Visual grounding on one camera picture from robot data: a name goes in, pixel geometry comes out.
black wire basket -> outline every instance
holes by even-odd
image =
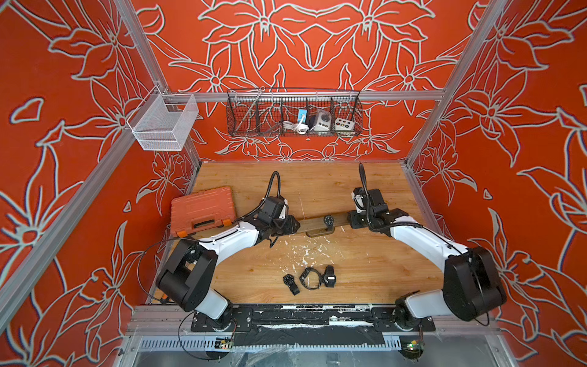
[[[231,136],[357,136],[363,131],[358,90],[231,89],[226,117]],[[305,129],[293,129],[306,110]]]

orange toolbox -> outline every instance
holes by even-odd
[[[214,227],[228,227],[236,218],[229,186],[198,191],[171,201],[171,233],[181,238]]]

metal vent grille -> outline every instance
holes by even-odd
[[[216,336],[182,336],[181,342],[188,351],[226,351],[226,349],[215,348]],[[361,345],[290,345],[289,349],[296,352],[305,351],[398,351],[402,348],[399,336],[384,335],[385,344],[361,344]],[[259,352],[264,349],[279,347],[277,344],[236,346],[233,351]],[[140,344],[141,351],[181,351],[176,336],[144,336]]]
[[[213,351],[215,350],[216,338],[216,336],[182,336],[181,343],[189,351]],[[182,351],[176,336],[144,336],[140,349],[145,351]]]

wire mesh basket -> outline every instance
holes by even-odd
[[[181,150],[198,117],[198,104],[192,95],[183,110],[169,110],[161,95],[152,95],[140,118],[129,126],[143,150]]]
[[[229,90],[226,108],[232,136],[357,136],[363,131],[358,90]],[[300,111],[304,113],[299,120]],[[302,122],[305,129],[295,129]]]

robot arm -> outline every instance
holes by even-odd
[[[419,319],[438,315],[455,315],[471,321],[506,302],[489,251],[483,247],[468,248],[429,230],[400,209],[389,210],[379,190],[366,190],[362,164],[359,174],[363,187],[352,193],[356,210],[348,215],[351,227],[368,227],[404,242],[444,274],[443,289],[414,292],[396,300],[394,318],[399,328],[409,331]]]
[[[269,196],[273,177],[278,178],[277,196]],[[237,225],[210,238],[180,240],[156,279],[156,285],[184,311],[196,310],[219,328],[228,325],[232,307],[229,300],[210,288],[214,269],[235,253],[272,236],[296,233],[300,224],[287,215],[287,201],[279,196],[281,183],[274,172],[267,194],[259,206]],[[188,264],[194,264],[192,270]]]

